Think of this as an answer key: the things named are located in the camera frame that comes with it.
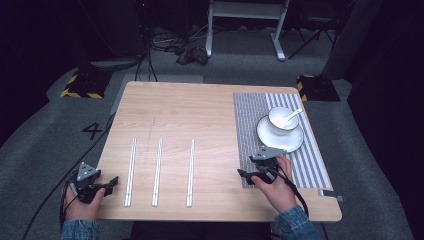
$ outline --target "metal stand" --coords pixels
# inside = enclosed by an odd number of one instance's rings
[[[277,53],[278,60],[286,59],[279,41],[281,28],[286,17],[290,0],[285,0],[283,4],[259,4],[259,3],[239,3],[239,2],[209,2],[208,16],[208,36],[206,37],[206,52],[212,56],[212,24],[213,17],[236,17],[236,18],[258,18],[278,20],[277,31],[271,33],[271,39]]]

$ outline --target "blue sleeve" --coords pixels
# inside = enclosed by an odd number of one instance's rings
[[[282,239],[321,239],[320,234],[300,206],[291,208],[278,215],[275,223],[277,233]]]
[[[99,224],[88,220],[67,220],[63,224],[61,240],[97,240]]]

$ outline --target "cable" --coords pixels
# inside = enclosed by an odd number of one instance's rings
[[[149,69],[149,75],[148,75],[147,79],[149,80],[149,82],[151,82],[150,76],[152,75],[152,69],[150,69],[150,65],[149,65],[148,69]]]
[[[152,58],[151,58],[151,55],[150,55],[150,51],[149,51],[149,55],[148,55],[147,59],[149,60],[149,71],[150,70],[152,71],[153,76],[155,77],[156,82],[158,82],[158,78],[156,77],[155,70],[153,69]]]
[[[110,116],[108,123],[110,122],[110,120],[112,118],[114,118],[115,113],[112,114],[112,116]],[[86,152],[84,152],[84,154],[78,159],[78,161],[75,162],[75,164],[70,168],[70,170],[68,170],[66,172],[66,174],[59,180],[59,182],[52,188],[52,190],[50,190],[49,194],[47,195],[46,198],[44,198],[43,202],[40,204],[40,206],[37,208],[37,210],[35,211],[34,215],[31,218],[31,221],[29,222],[25,233],[22,237],[22,240],[25,240],[29,230],[31,229],[32,224],[35,221],[35,218],[37,217],[38,213],[41,211],[41,209],[43,208],[44,204],[46,204],[46,202],[49,200],[49,198],[53,195],[53,193],[57,190],[57,188],[60,186],[60,184],[62,184],[62,182],[69,176],[69,174],[74,170],[74,168],[78,165],[78,163],[80,163],[85,156],[87,156],[88,153],[90,153],[90,151],[100,142],[100,140],[104,137],[104,135],[106,135],[106,133],[109,133],[110,128],[112,127],[112,123],[110,123],[110,125],[106,124],[106,130],[100,135],[100,137],[88,148],[88,150]]]
[[[85,13],[85,15],[87,16],[88,20],[90,21],[91,25],[93,26],[94,30],[96,31],[97,35],[99,36],[100,40],[105,44],[105,46],[107,48],[109,48],[110,51],[112,51],[113,53],[115,53],[116,55],[118,55],[120,57],[138,57],[138,56],[134,56],[134,55],[128,56],[128,55],[122,54],[122,53],[116,51],[115,49],[113,49],[109,45],[109,43],[107,43],[106,40],[103,38],[102,34],[100,33],[99,29],[97,28],[96,24],[94,23],[93,19],[91,18],[90,14],[88,13],[88,11],[85,8],[84,4],[82,4],[81,0],[78,0],[78,3],[81,6],[81,9]]]
[[[208,26],[209,26],[209,24],[206,24],[203,27],[199,28],[195,33],[193,33],[191,36],[189,36],[188,42],[181,43],[182,45],[180,46],[180,48],[183,48],[183,47],[187,46],[188,44],[191,44],[191,43],[193,43],[193,42],[195,42],[195,41],[197,41],[197,40],[199,40],[201,38],[207,37],[207,33],[204,34],[204,35],[202,35],[202,36],[200,36],[200,37],[196,37],[196,35],[199,34],[200,32],[202,32],[202,30],[204,30]],[[158,34],[156,34],[156,36],[160,36],[161,37],[161,38],[159,38],[157,40],[154,40],[152,42],[153,49],[154,50],[157,50],[157,51],[164,51],[165,50],[165,47],[158,46],[157,45],[158,43],[170,42],[168,46],[175,46],[175,45],[179,44],[182,41],[181,38],[170,38],[168,36],[168,33],[158,33]]]
[[[77,197],[74,197],[69,203],[68,205],[66,205],[65,210],[63,210],[64,213],[66,213],[66,210],[68,210],[69,206],[77,199]]]
[[[141,62],[138,63],[137,69],[135,70],[134,81],[137,82],[138,71],[140,70]]]
[[[324,231],[325,239],[328,240],[327,229],[325,229],[324,223],[321,223],[322,230]]]
[[[273,240],[274,239],[274,237],[276,237],[277,239],[280,239],[280,235],[278,235],[277,233],[275,233],[275,232],[272,232],[272,230],[271,230],[271,240]]]
[[[70,178],[71,176],[76,174],[76,171],[77,171],[76,169],[72,170],[72,173],[70,173],[70,175],[68,177]],[[74,202],[75,199],[77,199],[77,196],[75,196],[75,198],[72,199],[72,201],[70,203],[68,203],[66,205],[66,207],[64,208],[64,203],[65,203],[65,199],[66,199],[66,191],[68,191],[69,183],[71,181],[69,178],[65,182],[65,184],[63,185],[62,194],[61,194],[62,196],[60,198],[59,224],[60,224],[60,231],[61,232],[63,230],[63,224],[65,223],[65,220],[66,220],[66,210],[68,209],[69,205],[71,205],[71,203]]]

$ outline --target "person's right hand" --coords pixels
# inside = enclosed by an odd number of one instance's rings
[[[286,173],[288,179],[293,182],[290,160],[284,156],[278,156],[277,161],[280,168]],[[281,169],[278,169],[278,172],[284,176]],[[277,177],[272,184],[265,183],[257,176],[253,176],[252,181],[265,194],[268,201],[279,213],[283,213],[297,205],[293,191],[281,177]]]
[[[101,188],[96,192],[96,196],[90,204],[80,202],[75,199],[75,195],[68,186],[66,190],[66,198],[64,206],[68,206],[66,210],[66,220],[97,220],[97,211],[103,200],[106,189]]]

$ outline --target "person's left hand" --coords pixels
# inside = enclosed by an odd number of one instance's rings
[[[75,199],[69,206],[75,195],[71,188],[68,187],[66,190],[66,198],[64,206],[68,206],[66,209],[66,220],[97,220],[97,210],[100,207],[100,203],[103,200],[106,189],[101,188],[96,192],[96,196],[90,204],[82,203],[78,199]]]

